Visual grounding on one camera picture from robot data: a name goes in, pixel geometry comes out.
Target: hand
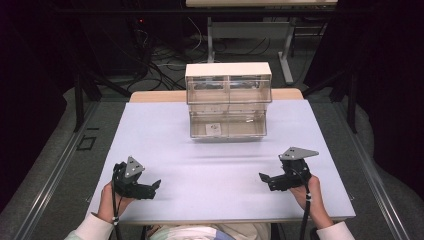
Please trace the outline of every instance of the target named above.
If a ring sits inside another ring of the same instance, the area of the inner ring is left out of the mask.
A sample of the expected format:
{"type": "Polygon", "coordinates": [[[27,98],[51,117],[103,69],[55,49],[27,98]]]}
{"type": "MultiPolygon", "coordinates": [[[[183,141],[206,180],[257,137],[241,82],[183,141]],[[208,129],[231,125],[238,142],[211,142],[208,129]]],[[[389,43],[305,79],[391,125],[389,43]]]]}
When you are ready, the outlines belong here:
{"type": "MultiPolygon", "coordinates": [[[[119,201],[121,201],[121,204],[119,205],[119,211],[118,216],[121,216],[122,213],[125,211],[125,209],[128,207],[128,205],[134,201],[134,198],[125,198],[123,197],[121,199],[121,196],[119,194],[115,194],[115,200],[116,200],[116,208],[118,208],[119,201]]],[[[102,219],[103,221],[113,223],[113,201],[112,201],[112,183],[109,182],[103,187],[102,190],[102,196],[100,199],[100,206],[99,211],[97,212],[97,217],[102,219]]]]}
{"type": "MultiPolygon", "coordinates": [[[[311,208],[309,215],[315,223],[318,229],[332,226],[334,223],[328,216],[327,211],[324,207],[324,202],[321,195],[320,182],[317,177],[312,175],[308,182],[309,191],[311,192],[311,208]]],[[[305,186],[291,188],[290,192],[296,198],[297,203],[302,209],[306,206],[306,189],[305,186]]]]}

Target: metal stand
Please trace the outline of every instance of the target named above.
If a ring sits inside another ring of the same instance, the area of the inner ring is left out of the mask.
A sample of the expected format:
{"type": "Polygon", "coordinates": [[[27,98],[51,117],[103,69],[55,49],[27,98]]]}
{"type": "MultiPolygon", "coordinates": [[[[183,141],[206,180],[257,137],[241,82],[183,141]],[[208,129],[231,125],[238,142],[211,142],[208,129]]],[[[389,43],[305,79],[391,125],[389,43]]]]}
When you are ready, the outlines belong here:
{"type": "Polygon", "coordinates": [[[269,37],[275,39],[285,39],[283,51],[278,52],[281,69],[287,85],[294,84],[293,77],[287,62],[290,52],[291,40],[293,37],[296,18],[291,18],[290,22],[212,22],[208,17],[208,63],[215,60],[213,51],[213,38],[258,38],[269,37]]]}

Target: cable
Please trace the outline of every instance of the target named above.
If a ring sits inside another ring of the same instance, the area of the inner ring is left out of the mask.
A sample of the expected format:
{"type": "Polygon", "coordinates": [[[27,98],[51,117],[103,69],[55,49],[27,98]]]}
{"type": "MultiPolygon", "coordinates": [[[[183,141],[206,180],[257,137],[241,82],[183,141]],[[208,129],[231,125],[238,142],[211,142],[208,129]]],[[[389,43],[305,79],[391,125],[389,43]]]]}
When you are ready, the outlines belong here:
{"type": "Polygon", "coordinates": [[[155,55],[153,55],[155,57],[154,58],[155,61],[161,61],[167,58],[172,58],[177,56],[176,52],[172,49],[172,47],[168,46],[165,42],[163,42],[159,38],[156,38],[156,40],[161,43],[163,49],[155,52],[155,55]]]}
{"type": "Polygon", "coordinates": [[[159,73],[159,75],[161,76],[161,79],[163,80],[163,85],[168,89],[168,90],[174,90],[176,87],[176,89],[179,90],[185,90],[184,86],[181,86],[180,84],[178,84],[177,82],[175,82],[174,80],[172,80],[170,77],[168,77],[166,74],[164,74],[158,66],[156,66],[156,64],[151,63],[150,66],[157,72],[159,73]]]}
{"type": "Polygon", "coordinates": [[[113,225],[114,225],[114,229],[115,229],[115,234],[116,234],[116,239],[117,240],[122,240],[122,234],[121,234],[121,229],[119,228],[119,217],[118,217],[118,211],[119,208],[116,208],[116,193],[115,193],[115,178],[116,178],[116,169],[113,171],[112,174],[112,205],[113,205],[113,225]]]}
{"type": "Polygon", "coordinates": [[[306,204],[305,204],[305,210],[303,212],[303,219],[302,219],[302,225],[300,227],[300,237],[299,237],[300,240],[303,240],[305,239],[306,224],[308,223],[307,221],[309,217],[309,211],[311,208],[312,196],[311,196],[311,192],[309,191],[308,182],[305,181],[305,179],[302,177],[302,175],[300,175],[298,171],[296,171],[293,168],[290,168],[290,170],[292,170],[294,173],[296,173],[299,176],[300,180],[302,181],[306,189],[306,204]]]}
{"type": "Polygon", "coordinates": [[[223,50],[220,54],[222,54],[222,55],[231,55],[231,56],[241,56],[241,55],[261,55],[261,54],[263,54],[263,53],[265,53],[268,49],[269,49],[269,46],[271,45],[271,39],[269,39],[269,38],[264,38],[264,39],[262,39],[262,41],[261,42],[259,42],[252,50],[250,50],[250,51],[248,51],[248,52],[246,52],[246,53],[224,53],[223,51],[225,51],[225,50],[223,50]],[[255,51],[259,46],[261,46],[262,45],[262,43],[263,42],[265,42],[265,40],[266,39],[268,39],[268,44],[267,44],[267,46],[265,47],[265,49],[264,50],[262,50],[261,52],[259,52],[259,53],[252,53],[253,51],[255,51]]]}
{"type": "Polygon", "coordinates": [[[221,52],[224,52],[225,50],[227,50],[227,44],[225,44],[225,41],[222,41],[222,42],[214,42],[213,43],[213,50],[215,51],[215,52],[217,52],[217,53],[221,53],[221,52]],[[223,49],[222,50],[219,50],[219,49],[217,49],[216,47],[216,45],[217,45],[217,43],[221,43],[224,47],[223,47],[223,49]]]}
{"type": "MultiPolygon", "coordinates": [[[[82,6],[85,8],[85,9],[88,9],[88,7],[87,7],[87,5],[83,2],[83,1],[79,1],[80,2],[80,4],[82,4],[82,6]]],[[[126,6],[125,6],[125,2],[123,1],[123,0],[120,0],[120,3],[121,3],[121,7],[122,8],[126,8],[126,6]]],[[[109,41],[110,42],[112,42],[113,43],[113,45],[119,50],[119,51],[121,51],[122,53],[124,53],[129,59],[131,59],[131,60],[133,60],[133,61],[135,61],[135,62],[137,62],[137,63],[139,63],[139,64],[141,64],[141,66],[140,66],[140,68],[139,69],[137,69],[138,70],[138,72],[144,72],[144,70],[142,69],[143,67],[145,67],[145,68],[147,68],[147,71],[150,71],[150,69],[149,69],[149,65],[147,64],[147,63],[145,63],[145,62],[143,62],[143,60],[142,60],[142,58],[140,58],[139,56],[137,57],[137,56],[133,56],[132,54],[130,54],[130,53],[128,53],[125,49],[123,49],[122,48],[122,46],[120,45],[120,44],[118,44],[113,38],[112,38],[112,36],[110,36],[110,34],[103,28],[103,26],[102,26],[102,24],[100,24],[100,22],[97,20],[97,19],[95,19],[95,23],[97,24],[97,26],[101,29],[101,31],[106,35],[106,37],[109,39],[109,41]]],[[[138,42],[138,39],[140,38],[140,36],[137,36],[137,34],[138,35],[144,35],[144,40],[143,40],[143,43],[142,43],[142,46],[141,47],[146,47],[146,45],[148,45],[148,42],[149,41],[151,41],[151,40],[149,40],[149,34],[147,33],[147,32],[145,32],[145,31],[143,31],[143,30],[141,30],[141,29],[138,29],[137,27],[135,27],[134,25],[134,23],[132,23],[131,24],[132,25],[132,27],[134,28],[134,29],[136,29],[135,30],[135,32],[136,32],[136,34],[134,35],[135,36],[135,38],[137,39],[136,41],[138,42]]],[[[118,86],[122,86],[122,85],[126,85],[126,84],[128,84],[128,83],[130,83],[130,85],[133,85],[134,83],[136,83],[136,82],[138,82],[138,81],[140,81],[140,74],[137,74],[135,77],[134,77],[134,79],[133,80],[130,80],[130,81],[123,81],[123,82],[118,82],[118,83],[115,83],[116,85],[118,85],[118,86]]]]}
{"type": "Polygon", "coordinates": [[[122,197],[119,198],[118,208],[116,209],[116,212],[119,214],[119,208],[121,207],[122,197]]]}
{"type": "MultiPolygon", "coordinates": [[[[180,1],[180,7],[181,7],[181,9],[183,9],[182,1],[180,1]]],[[[190,50],[190,52],[193,52],[194,50],[196,50],[200,46],[200,44],[202,44],[202,36],[203,35],[202,35],[202,32],[200,31],[199,27],[197,27],[197,25],[194,23],[194,21],[190,17],[187,17],[187,18],[188,18],[188,20],[190,20],[190,22],[193,24],[193,26],[197,29],[197,32],[199,33],[199,43],[193,49],[190,50]]]]}
{"type": "Polygon", "coordinates": [[[136,84],[136,83],[138,83],[138,82],[142,82],[142,81],[156,81],[156,82],[158,82],[153,88],[151,88],[151,89],[148,89],[147,91],[154,91],[154,90],[156,90],[156,89],[158,89],[159,87],[160,87],[160,85],[162,85],[162,80],[161,79],[156,79],[156,78],[152,78],[152,79],[141,79],[141,80],[139,80],[139,81],[136,81],[136,82],[133,82],[133,83],[131,83],[130,85],[128,85],[127,86],[127,91],[130,91],[130,88],[134,85],[134,84],[136,84]]]}

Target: wooden table edge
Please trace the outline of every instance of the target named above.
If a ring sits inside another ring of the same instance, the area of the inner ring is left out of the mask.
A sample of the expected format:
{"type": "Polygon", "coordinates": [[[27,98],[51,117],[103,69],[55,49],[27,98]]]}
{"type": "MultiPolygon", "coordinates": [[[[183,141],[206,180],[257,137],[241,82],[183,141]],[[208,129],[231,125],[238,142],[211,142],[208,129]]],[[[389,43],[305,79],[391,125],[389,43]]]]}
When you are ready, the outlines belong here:
{"type": "MultiPolygon", "coordinates": [[[[302,100],[303,95],[297,88],[272,89],[273,100],[302,100]]],[[[185,102],[186,91],[138,91],[131,95],[130,103],[143,102],[185,102]]]]}

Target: cord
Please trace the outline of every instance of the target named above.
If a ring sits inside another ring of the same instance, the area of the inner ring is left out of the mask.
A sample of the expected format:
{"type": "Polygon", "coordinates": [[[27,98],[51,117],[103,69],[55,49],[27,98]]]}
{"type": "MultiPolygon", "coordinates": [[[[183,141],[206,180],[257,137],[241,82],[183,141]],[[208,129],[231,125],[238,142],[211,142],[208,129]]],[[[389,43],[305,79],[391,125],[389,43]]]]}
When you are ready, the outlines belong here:
{"type": "MultiPolygon", "coordinates": [[[[88,9],[88,7],[87,7],[87,5],[84,3],[84,1],[79,1],[80,2],[80,4],[82,4],[82,6],[85,8],[85,9],[88,9]]],[[[126,7],[126,4],[124,3],[124,0],[120,0],[120,4],[121,4],[121,7],[122,8],[125,8],[126,7]]],[[[137,56],[134,56],[134,55],[132,55],[132,54],[130,54],[130,53],[128,53],[120,44],[118,44],[113,38],[112,38],[112,36],[110,36],[110,34],[103,28],[103,26],[102,26],[102,24],[100,24],[100,22],[97,20],[97,19],[95,19],[95,23],[97,24],[97,26],[100,28],[100,30],[106,35],[106,37],[109,39],[109,41],[111,42],[111,43],[113,43],[113,45],[119,50],[119,51],[121,51],[123,54],[125,54],[129,59],[131,59],[132,61],[135,61],[135,62],[137,62],[137,63],[139,63],[139,64],[141,64],[142,66],[141,66],[141,68],[140,69],[138,69],[138,70],[141,70],[140,72],[143,72],[143,70],[142,70],[142,68],[143,67],[146,67],[147,68],[147,71],[150,71],[150,69],[149,69],[149,66],[148,66],[148,64],[147,63],[145,63],[145,62],[143,62],[142,61],[142,59],[140,59],[139,57],[137,57],[137,56]]],[[[147,32],[145,32],[145,31],[143,31],[143,30],[141,30],[141,29],[138,29],[137,30],[137,33],[138,34],[143,34],[144,36],[145,36],[145,39],[144,39],[144,41],[143,41],[143,47],[145,47],[147,44],[148,44],[148,41],[151,41],[151,40],[148,40],[149,39],[149,34],[147,33],[147,32]]],[[[135,82],[138,82],[137,81],[137,79],[139,78],[139,74],[137,74],[138,76],[136,76],[133,80],[131,80],[131,81],[129,81],[130,83],[131,82],[133,82],[132,84],[134,84],[135,82]]],[[[128,84],[128,82],[127,81],[125,81],[125,82],[118,82],[118,83],[115,83],[115,84],[117,84],[117,85],[125,85],[125,84],[128,84]]]]}
{"type": "Polygon", "coordinates": [[[166,74],[164,74],[156,64],[151,63],[150,67],[153,68],[153,70],[155,70],[157,73],[159,73],[161,80],[163,80],[163,82],[162,82],[163,85],[168,90],[174,90],[174,89],[185,90],[184,86],[181,86],[176,81],[172,80],[170,77],[168,77],[166,74]]]}
{"type": "Polygon", "coordinates": [[[306,182],[306,180],[302,177],[302,175],[300,175],[298,171],[296,171],[293,168],[290,168],[290,170],[292,170],[294,173],[296,173],[299,176],[300,180],[302,181],[306,189],[306,204],[305,204],[305,210],[303,212],[303,219],[302,219],[302,225],[300,227],[300,237],[299,237],[300,240],[303,240],[305,239],[306,224],[309,217],[309,211],[311,209],[312,196],[311,196],[311,192],[309,191],[308,182],[306,182]]]}
{"type": "Polygon", "coordinates": [[[217,51],[215,48],[214,48],[214,50],[215,50],[215,52],[218,52],[218,53],[220,53],[221,55],[229,55],[229,56],[243,56],[243,55],[261,55],[261,54],[263,54],[263,53],[265,53],[268,49],[269,49],[269,46],[270,46],[270,44],[271,44],[271,39],[269,39],[269,38],[264,38],[264,39],[262,39],[262,41],[260,41],[253,49],[251,49],[250,51],[248,51],[248,52],[246,52],[246,53],[225,53],[224,51],[227,49],[227,46],[225,45],[225,43],[224,43],[224,46],[225,46],[225,49],[224,50],[221,50],[221,51],[217,51]],[[268,43],[267,43],[267,46],[265,47],[265,49],[264,50],[262,50],[261,52],[259,52],[259,53],[253,53],[259,46],[261,46],[262,45],[262,43],[264,43],[265,42],[265,40],[267,40],[268,39],[268,43]]]}
{"type": "Polygon", "coordinates": [[[119,212],[119,206],[118,208],[116,207],[116,193],[115,193],[115,178],[117,176],[117,171],[116,169],[113,171],[112,174],[112,205],[113,205],[113,225],[114,225],[114,229],[115,229],[115,234],[116,234],[116,239],[117,240],[122,240],[122,234],[121,234],[121,229],[119,228],[119,217],[118,217],[118,212],[119,212]]]}
{"type": "Polygon", "coordinates": [[[141,79],[141,80],[138,80],[138,81],[134,81],[130,85],[128,85],[127,86],[127,91],[130,91],[130,88],[134,84],[136,84],[138,82],[143,82],[143,81],[156,81],[156,82],[158,82],[154,87],[152,87],[151,89],[148,89],[147,91],[154,91],[154,90],[158,89],[160,87],[160,85],[162,85],[162,80],[161,79],[156,79],[156,78],[152,78],[152,79],[141,79]]]}
{"type": "MultiPolygon", "coordinates": [[[[183,3],[181,1],[180,1],[180,7],[181,7],[181,9],[184,9],[183,3]]],[[[193,26],[197,29],[197,32],[199,33],[199,42],[197,43],[197,45],[193,49],[190,50],[190,52],[193,52],[194,50],[196,50],[200,46],[200,44],[202,44],[202,32],[200,31],[199,27],[197,27],[196,23],[194,23],[194,21],[190,17],[187,17],[187,18],[188,18],[188,20],[190,20],[190,22],[193,24],[193,26]]]]}

